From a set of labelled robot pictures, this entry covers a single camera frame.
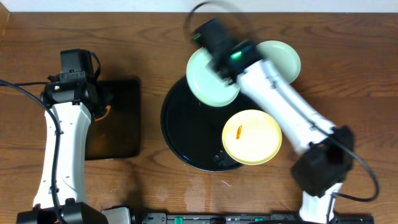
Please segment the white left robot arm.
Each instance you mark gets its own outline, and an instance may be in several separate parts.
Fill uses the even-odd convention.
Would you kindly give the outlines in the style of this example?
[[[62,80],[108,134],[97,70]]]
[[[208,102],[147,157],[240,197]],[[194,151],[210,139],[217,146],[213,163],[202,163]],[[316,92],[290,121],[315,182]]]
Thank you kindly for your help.
[[[39,98],[47,140],[43,172],[33,208],[17,223],[131,223],[126,206],[98,211],[89,206],[85,187],[86,138],[90,124],[110,111],[112,95],[97,82],[95,53],[83,49],[60,53],[62,71],[49,77]]]

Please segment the pale green plate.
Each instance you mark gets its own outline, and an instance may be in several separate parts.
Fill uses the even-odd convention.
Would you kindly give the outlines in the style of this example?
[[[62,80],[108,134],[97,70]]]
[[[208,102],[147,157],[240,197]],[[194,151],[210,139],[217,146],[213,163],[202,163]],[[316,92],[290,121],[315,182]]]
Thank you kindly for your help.
[[[298,53],[288,44],[267,40],[257,45],[257,49],[270,59],[288,83],[292,83],[299,76],[301,61]]]

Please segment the green plate with ketchup stain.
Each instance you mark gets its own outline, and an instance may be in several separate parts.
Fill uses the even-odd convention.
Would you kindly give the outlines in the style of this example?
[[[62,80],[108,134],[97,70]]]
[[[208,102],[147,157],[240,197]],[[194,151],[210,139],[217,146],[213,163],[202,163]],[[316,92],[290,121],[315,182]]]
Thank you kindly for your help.
[[[212,107],[223,107],[239,94],[236,84],[228,85],[210,68],[213,59],[204,48],[196,50],[189,58],[186,67],[186,78],[191,92],[204,104]]]

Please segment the orange green scrub sponge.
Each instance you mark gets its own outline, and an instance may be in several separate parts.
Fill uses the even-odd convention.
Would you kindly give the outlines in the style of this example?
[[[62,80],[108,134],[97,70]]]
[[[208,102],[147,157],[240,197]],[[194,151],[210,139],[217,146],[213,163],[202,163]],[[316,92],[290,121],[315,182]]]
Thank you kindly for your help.
[[[111,111],[111,106],[108,105],[108,106],[105,108],[105,114],[102,115],[102,116],[99,117],[99,118],[95,118],[95,121],[100,121],[100,120],[102,120],[102,119],[105,119],[105,117],[107,117],[107,115],[109,115],[109,112],[110,112],[110,111]]]

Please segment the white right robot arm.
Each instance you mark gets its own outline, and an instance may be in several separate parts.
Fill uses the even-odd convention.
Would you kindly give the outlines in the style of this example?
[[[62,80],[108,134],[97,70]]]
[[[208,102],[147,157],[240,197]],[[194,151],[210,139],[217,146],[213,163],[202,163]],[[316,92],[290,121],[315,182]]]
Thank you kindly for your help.
[[[216,19],[190,35],[199,46],[186,69],[193,94],[213,107],[226,106],[239,94],[256,104],[224,125],[221,140],[228,155],[259,165],[272,159],[287,138],[299,156],[291,173],[303,192],[301,219],[332,221],[335,198],[353,166],[354,136],[292,88],[301,66],[296,51],[279,41],[238,40]]]

